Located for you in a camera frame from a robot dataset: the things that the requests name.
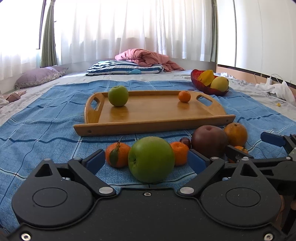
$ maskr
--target green curtain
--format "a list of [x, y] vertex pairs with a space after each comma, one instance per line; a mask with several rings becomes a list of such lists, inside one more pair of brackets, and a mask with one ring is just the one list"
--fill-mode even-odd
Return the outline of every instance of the green curtain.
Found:
[[42, 55], [41, 67], [48, 67], [57, 65], [57, 54], [54, 41], [54, 3], [56, 0], [51, 0], [48, 13], [46, 17], [43, 42], [42, 42]]
[[211, 52], [211, 62], [217, 61], [217, 48], [218, 48], [218, 17], [217, 17], [217, 1], [212, 0], [212, 52]]

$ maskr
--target purple pillow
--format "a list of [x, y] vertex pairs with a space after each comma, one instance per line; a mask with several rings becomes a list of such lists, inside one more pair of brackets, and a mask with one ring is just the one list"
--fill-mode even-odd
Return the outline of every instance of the purple pillow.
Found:
[[27, 71], [15, 83], [15, 88], [39, 86], [60, 77], [60, 72], [52, 67], [38, 68]]
[[54, 68], [55, 70], [57, 70], [59, 72], [60, 76], [63, 76], [66, 71], [68, 70], [68, 68], [66, 67], [62, 67], [62, 66], [51, 66], [52, 68]]

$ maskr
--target striped pillow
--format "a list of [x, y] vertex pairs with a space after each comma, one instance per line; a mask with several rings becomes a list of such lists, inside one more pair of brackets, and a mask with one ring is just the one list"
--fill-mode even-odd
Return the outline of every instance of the striped pillow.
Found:
[[163, 66], [154, 64], [151, 67], [142, 67], [126, 60], [108, 60], [94, 64], [87, 70], [86, 75], [129, 74], [133, 69], [141, 70], [142, 74], [157, 74], [163, 71]]

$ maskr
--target white bedsheet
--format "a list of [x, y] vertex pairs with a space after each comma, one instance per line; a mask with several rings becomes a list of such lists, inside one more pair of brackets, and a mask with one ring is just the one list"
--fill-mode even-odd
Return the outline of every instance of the white bedsheet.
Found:
[[[71, 83], [88, 83], [96, 80], [141, 80], [141, 81], [156, 81], [156, 80], [184, 80], [182, 76], [190, 76], [191, 70], [187, 71], [172, 71], [170, 73], [161, 72], [159, 74], [140, 74], [140, 75], [103, 75], [103, 76], [85, 76], [85, 73], [72, 73], [60, 77], [59, 79], [53, 80], [51, 82], [45, 83], [41, 86], [31, 87], [26, 90], [27, 93], [24, 94], [20, 100], [10, 103], [0, 109], [0, 126], [5, 123], [10, 117], [19, 111], [26, 108], [29, 104], [39, 98], [43, 93], [48, 91], [54, 85], [64, 85]], [[282, 101], [275, 97], [267, 97], [266, 93], [257, 91], [255, 85], [246, 83], [245, 81], [232, 80], [229, 78], [229, 85], [236, 91], [243, 92], [250, 95], [255, 100], [261, 102], [262, 104], [270, 107], [271, 109], [283, 114], [284, 116], [296, 121], [296, 107]]]

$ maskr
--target red glass bowl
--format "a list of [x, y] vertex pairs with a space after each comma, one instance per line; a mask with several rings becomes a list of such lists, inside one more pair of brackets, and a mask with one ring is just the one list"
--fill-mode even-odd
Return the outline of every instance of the red glass bowl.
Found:
[[210, 87], [205, 86], [201, 81], [197, 80], [197, 78], [200, 76], [200, 74], [202, 72], [204, 72], [205, 70], [198, 70], [198, 69], [194, 69], [191, 71], [191, 81], [194, 84], [194, 86], [201, 92], [207, 94], [207, 95], [216, 95], [216, 96], [224, 96], [227, 94], [228, 89], [224, 92], [220, 91], [220, 90], [216, 90]]

